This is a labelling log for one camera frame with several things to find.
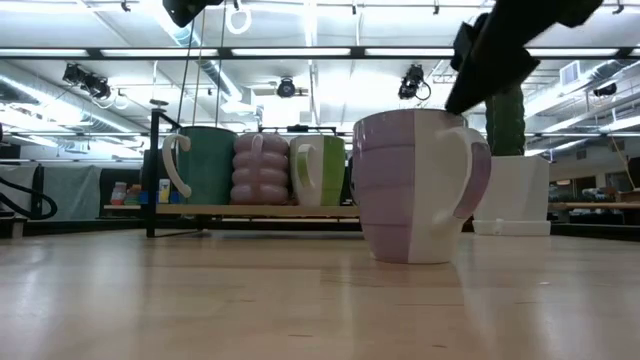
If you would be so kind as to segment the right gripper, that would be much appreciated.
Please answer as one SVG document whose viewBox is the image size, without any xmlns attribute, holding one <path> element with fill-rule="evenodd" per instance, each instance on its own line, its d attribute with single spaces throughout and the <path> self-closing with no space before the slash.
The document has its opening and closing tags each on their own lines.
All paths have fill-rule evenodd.
<svg viewBox="0 0 640 360">
<path fill-rule="evenodd" d="M 462 22 L 450 66 L 457 72 L 445 110 L 462 114 L 518 85 L 540 64 L 524 47 L 554 24 L 583 25 L 604 0 L 496 0 L 491 13 Z M 487 32 L 482 31 L 487 20 Z"/>
</svg>

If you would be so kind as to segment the purple and white mug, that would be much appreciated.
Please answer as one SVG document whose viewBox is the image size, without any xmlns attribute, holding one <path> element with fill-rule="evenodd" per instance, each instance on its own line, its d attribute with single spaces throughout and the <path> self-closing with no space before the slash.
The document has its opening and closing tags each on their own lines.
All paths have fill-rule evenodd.
<svg viewBox="0 0 640 360">
<path fill-rule="evenodd" d="M 359 120 L 353 146 L 352 190 L 373 257 L 451 261 L 490 180 L 485 138 L 460 115 L 398 109 Z"/>
</svg>

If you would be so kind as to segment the green and white mug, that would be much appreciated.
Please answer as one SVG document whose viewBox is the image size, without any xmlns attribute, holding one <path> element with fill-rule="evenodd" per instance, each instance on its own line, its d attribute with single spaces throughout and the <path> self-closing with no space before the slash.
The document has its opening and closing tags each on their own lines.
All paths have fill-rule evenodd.
<svg viewBox="0 0 640 360">
<path fill-rule="evenodd" d="M 297 136 L 289 142 L 294 197 L 301 206 L 338 206 L 345 174 L 345 142 L 336 136 Z"/>
</svg>

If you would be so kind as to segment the lilac ribbed mug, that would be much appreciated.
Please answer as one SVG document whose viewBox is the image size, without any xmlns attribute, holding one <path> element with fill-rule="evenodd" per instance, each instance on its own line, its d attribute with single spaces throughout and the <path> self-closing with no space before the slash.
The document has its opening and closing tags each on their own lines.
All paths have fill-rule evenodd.
<svg viewBox="0 0 640 360">
<path fill-rule="evenodd" d="M 269 133 L 241 135 L 234 143 L 231 203 L 284 205 L 289 195 L 289 144 Z"/>
</svg>

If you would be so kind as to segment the green cactus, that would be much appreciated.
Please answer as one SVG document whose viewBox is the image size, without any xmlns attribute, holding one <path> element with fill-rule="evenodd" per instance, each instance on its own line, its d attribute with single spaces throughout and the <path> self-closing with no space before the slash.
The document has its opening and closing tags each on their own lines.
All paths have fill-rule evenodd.
<svg viewBox="0 0 640 360">
<path fill-rule="evenodd" d="M 493 156 L 523 156 L 525 146 L 524 95 L 520 86 L 485 100 L 487 142 Z"/>
</svg>

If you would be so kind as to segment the white planter pot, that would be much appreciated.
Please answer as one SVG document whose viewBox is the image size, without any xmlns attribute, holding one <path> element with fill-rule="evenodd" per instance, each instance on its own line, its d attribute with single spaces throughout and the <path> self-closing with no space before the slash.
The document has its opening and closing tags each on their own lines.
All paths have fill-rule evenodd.
<svg viewBox="0 0 640 360">
<path fill-rule="evenodd" d="M 492 158 L 489 185 L 473 214 L 476 235 L 549 236 L 549 163 L 539 156 Z"/>
</svg>

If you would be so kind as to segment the black overhead frame bar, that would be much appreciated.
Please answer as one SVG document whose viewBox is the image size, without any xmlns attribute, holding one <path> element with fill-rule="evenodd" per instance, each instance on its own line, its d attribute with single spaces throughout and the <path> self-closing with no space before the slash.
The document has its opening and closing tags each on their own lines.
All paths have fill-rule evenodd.
<svg viewBox="0 0 640 360">
<path fill-rule="evenodd" d="M 451 47 L 0 47 L 0 59 L 186 60 L 186 59 L 451 59 Z"/>
</svg>

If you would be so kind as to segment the wooden shelf black frame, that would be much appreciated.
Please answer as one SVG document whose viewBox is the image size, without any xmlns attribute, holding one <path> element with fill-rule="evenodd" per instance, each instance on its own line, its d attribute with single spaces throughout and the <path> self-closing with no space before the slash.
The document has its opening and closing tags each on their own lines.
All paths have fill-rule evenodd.
<svg viewBox="0 0 640 360">
<path fill-rule="evenodd" d="M 165 110 L 151 110 L 151 128 L 147 132 L 150 150 L 143 161 L 142 175 L 145 175 L 143 189 L 147 203 L 141 205 L 142 227 L 147 238 L 156 238 L 158 215 L 195 215 L 200 217 L 267 217 L 267 218 L 355 218 L 359 217 L 356 206 L 266 206 L 266 205 L 179 205 L 163 204 L 157 201 L 159 190 L 159 123 L 164 121 L 173 128 L 180 125 L 165 114 Z"/>
</svg>

